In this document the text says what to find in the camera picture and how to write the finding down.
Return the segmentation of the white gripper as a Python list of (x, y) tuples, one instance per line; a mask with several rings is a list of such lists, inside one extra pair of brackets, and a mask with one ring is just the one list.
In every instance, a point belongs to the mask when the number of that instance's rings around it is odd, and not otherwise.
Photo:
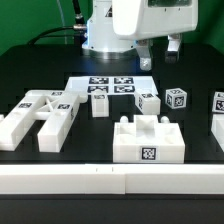
[(168, 36), (166, 63), (176, 63), (182, 35), (198, 23), (198, 0), (112, 0), (113, 29), (119, 39), (138, 40), (136, 51), (140, 69), (152, 69), (148, 39)]

